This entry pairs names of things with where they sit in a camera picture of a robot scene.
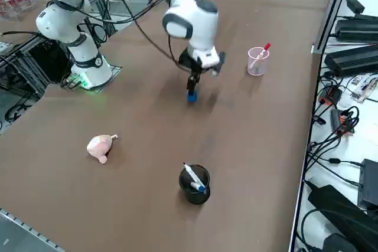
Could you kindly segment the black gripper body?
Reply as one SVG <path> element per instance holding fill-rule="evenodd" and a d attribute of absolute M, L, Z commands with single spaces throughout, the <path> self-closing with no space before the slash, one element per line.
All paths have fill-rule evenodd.
<path fill-rule="evenodd" d="M 188 48 L 186 48 L 179 56 L 178 64 L 190 75 L 201 75 L 204 73 L 202 61 L 199 58 L 192 58 Z"/>

